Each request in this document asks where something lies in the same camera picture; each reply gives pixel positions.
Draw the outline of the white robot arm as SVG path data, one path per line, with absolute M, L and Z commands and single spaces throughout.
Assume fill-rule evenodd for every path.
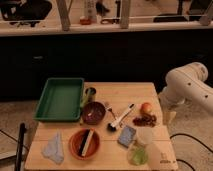
M 205 84 L 207 67 L 192 62 L 170 70 L 165 77 L 166 86 L 158 94 L 163 113 L 163 124 L 168 125 L 176 116 L 175 108 L 191 100 L 213 114 L 213 88 Z

